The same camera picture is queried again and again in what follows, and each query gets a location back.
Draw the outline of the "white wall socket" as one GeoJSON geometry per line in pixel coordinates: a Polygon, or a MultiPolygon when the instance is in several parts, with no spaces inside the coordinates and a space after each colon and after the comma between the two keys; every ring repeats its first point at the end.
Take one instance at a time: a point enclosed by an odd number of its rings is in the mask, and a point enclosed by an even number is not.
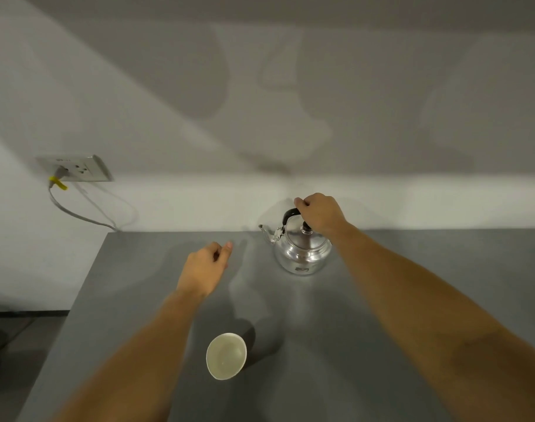
{"type": "Polygon", "coordinates": [[[69,170],[64,182],[112,182],[113,176],[97,155],[44,155],[36,156],[39,165],[52,176],[59,166],[69,170]]]}

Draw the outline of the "person's right hand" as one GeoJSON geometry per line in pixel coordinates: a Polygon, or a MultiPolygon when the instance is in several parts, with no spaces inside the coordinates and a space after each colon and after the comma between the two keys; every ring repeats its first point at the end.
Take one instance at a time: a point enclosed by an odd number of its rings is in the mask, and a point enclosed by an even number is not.
{"type": "Polygon", "coordinates": [[[352,229],[337,201],[323,193],[295,198],[293,203],[303,220],[325,238],[334,240],[352,229]]]}

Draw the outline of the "person's right forearm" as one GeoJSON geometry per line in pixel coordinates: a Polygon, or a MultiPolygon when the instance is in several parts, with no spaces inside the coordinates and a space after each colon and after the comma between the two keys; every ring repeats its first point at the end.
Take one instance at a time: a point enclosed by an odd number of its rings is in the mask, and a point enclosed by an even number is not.
{"type": "Polygon", "coordinates": [[[385,331],[458,422],[535,422],[535,348],[347,221],[321,229],[385,331]]]}

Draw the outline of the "person's left hand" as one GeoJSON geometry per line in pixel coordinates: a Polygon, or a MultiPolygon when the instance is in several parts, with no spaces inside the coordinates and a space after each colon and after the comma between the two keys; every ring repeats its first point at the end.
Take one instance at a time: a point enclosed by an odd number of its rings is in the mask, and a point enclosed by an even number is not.
{"type": "Polygon", "coordinates": [[[206,246],[190,253],[187,257],[179,276],[176,292],[204,299],[215,290],[226,269],[215,270],[209,265],[206,246]]]}

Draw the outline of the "silver metal kettle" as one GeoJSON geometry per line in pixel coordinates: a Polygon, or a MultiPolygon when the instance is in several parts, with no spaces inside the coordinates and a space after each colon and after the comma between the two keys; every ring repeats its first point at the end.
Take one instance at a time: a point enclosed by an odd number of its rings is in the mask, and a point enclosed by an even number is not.
{"type": "Polygon", "coordinates": [[[297,208],[286,211],[276,229],[264,224],[258,227],[273,247],[277,262],[294,275],[320,271],[332,253],[331,241],[309,226],[297,208]]]}

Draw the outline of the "person's left forearm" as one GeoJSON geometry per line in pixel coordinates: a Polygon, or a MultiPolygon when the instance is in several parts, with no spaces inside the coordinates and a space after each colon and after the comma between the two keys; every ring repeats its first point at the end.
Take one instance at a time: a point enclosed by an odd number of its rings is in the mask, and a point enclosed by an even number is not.
{"type": "Polygon", "coordinates": [[[167,422],[189,331],[205,297],[174,291],[51,422],[167,422]]]}

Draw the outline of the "grey plug with yellow tag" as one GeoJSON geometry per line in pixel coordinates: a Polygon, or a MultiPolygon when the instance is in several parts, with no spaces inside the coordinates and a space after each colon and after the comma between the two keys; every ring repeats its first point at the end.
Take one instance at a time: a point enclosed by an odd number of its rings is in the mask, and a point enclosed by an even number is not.
{"type": "Polygon", "coordinates": [[[69,170],[63,166],[59,166],[56,171],[53,173],[52,176],[50,176],[48,178],[48,190],[49,192],[51,191],[51,189],[56,186],[57,188],[59,188],[60,190],[62,191],[67,191],[68,190],[68,186],[66,186],[64,183],[63,183],[63,179],[68,177],[69,176],[69,170]]]}

